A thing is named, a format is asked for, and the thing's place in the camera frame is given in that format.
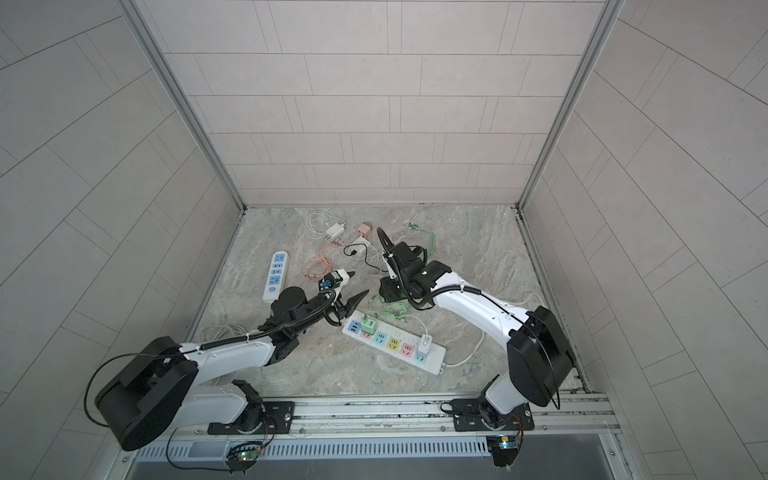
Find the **white charger with black cable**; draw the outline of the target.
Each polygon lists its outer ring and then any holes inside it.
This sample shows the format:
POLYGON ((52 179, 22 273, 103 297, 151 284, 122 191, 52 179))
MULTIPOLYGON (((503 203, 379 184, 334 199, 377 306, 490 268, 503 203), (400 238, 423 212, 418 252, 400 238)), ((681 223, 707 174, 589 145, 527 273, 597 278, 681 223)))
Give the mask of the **white charger with black cable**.
POLYGON ((387 273, 388 269, 379 250, 367 239, 359 237, 345 245, 342 253, 349 258, 362 262, 377 272, 387 273))

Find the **green charger adapter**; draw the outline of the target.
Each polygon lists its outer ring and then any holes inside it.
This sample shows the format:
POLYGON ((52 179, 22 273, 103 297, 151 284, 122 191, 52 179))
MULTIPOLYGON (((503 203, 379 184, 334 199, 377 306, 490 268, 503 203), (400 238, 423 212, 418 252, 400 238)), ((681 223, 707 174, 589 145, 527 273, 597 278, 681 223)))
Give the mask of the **green charger adapter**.
POLYGON ((361 332, 368 336, 373 336, 377 332, 377 321, 367 315, 360 321, 361 332))

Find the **white multicolour socket power strip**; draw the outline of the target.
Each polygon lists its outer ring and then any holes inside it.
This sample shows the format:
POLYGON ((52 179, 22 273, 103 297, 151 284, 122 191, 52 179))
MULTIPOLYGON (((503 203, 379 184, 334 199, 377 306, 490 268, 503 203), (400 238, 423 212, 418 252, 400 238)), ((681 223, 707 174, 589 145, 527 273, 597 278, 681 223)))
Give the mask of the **white multicolour socket power strip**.
POLYGON ((420 354, 417 347, 423 334, 417 336, 377 319, 377 332, 373 336, 365 335, 360 326, 364 315, 366 314, 363 312, 355 311, 345 319, 342 323, 343 334, 433 375, 443 372, 446 349, 436 344, 433 339, 429 354, 420 354))

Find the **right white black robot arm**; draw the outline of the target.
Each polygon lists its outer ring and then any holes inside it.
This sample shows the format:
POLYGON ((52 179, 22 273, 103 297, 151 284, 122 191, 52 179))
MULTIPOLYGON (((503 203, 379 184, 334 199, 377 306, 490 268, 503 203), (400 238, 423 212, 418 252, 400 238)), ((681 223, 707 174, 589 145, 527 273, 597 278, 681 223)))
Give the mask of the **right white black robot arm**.
POLYGON ((393 243, 376 229, 388 275, 379 295, 387 303, 404 300, 415 310, 439 307, 463 318, 506 351, 508 372, 483 389, 466 414, 492 430, 522 420, 514 410, 526 403, 561 407, 560 387, 575 367, 575 354, 560 322, 544 306, 527 310, 471 285, 448 265, 430 260, 419 246, 393 243))

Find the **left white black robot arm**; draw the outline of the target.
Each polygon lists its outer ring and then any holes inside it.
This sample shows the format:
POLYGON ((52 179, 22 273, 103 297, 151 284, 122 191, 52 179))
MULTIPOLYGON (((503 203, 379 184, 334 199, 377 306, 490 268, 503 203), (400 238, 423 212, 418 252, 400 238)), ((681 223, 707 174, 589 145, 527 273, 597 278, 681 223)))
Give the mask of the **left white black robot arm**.
POLYGON ((138 450, 169 429, 218 424, 228 433, 249 434, 265 427, 263 398, 249 382, 214 386, 212 380, 281 362, 321 320, 341 326, 367 295, 343 297, 353 275, 344 269, 326 274, 312 298, 300 287, 284 289, 254 333, 201 344, 159 337, 127 354, 128 364, 84 406, 98 410, 95 424, 109 429, 125 451, 138 450))

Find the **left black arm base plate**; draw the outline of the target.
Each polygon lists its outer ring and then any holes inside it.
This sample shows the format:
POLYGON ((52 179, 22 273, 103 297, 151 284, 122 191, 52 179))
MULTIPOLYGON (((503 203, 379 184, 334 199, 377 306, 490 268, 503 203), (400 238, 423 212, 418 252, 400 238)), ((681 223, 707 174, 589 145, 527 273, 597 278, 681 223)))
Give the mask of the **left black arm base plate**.
POLYGON ((293 419, 295 403, 266 401, 249 404, 231 423, 210 423, 208 435, 287 434, 293 419))

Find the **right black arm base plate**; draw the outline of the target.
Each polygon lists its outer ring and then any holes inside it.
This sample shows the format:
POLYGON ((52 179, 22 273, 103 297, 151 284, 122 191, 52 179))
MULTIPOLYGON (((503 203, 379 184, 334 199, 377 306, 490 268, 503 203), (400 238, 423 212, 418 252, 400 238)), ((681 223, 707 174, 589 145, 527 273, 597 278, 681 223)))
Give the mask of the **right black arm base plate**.
POLYGON ((507 414, 499 414, 485 400, 459 398, 442 402, 440 410, 453 419, 457 432, 527 432, 535 429, 528 403, 518 405, 507 414))

